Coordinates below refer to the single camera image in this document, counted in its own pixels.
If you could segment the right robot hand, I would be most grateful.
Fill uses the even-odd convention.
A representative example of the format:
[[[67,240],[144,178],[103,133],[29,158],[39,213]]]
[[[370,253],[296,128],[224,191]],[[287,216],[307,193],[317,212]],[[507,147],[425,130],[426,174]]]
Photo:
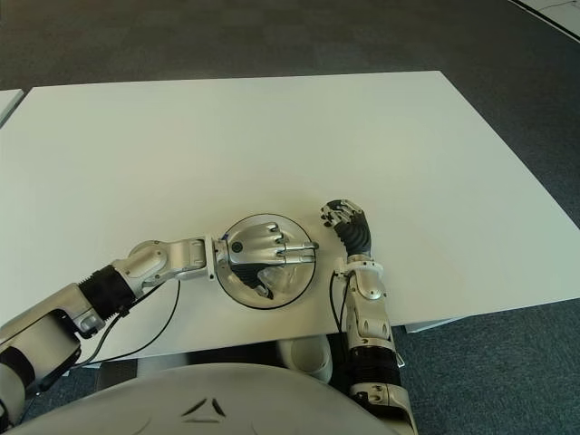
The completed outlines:
[[[334,199],[321,207],[321,219],[333,229],[347,256],[372,252],[372,235],[363,210],[349,199]]]

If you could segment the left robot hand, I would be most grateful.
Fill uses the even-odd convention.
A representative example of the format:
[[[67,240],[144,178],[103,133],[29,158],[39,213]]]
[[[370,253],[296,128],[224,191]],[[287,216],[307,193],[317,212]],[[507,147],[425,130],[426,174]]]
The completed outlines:
[[[273,310],[298,299],[314,278],[319,245],[292,219],[246,217],[214,242],[217,280],[237,303]]]

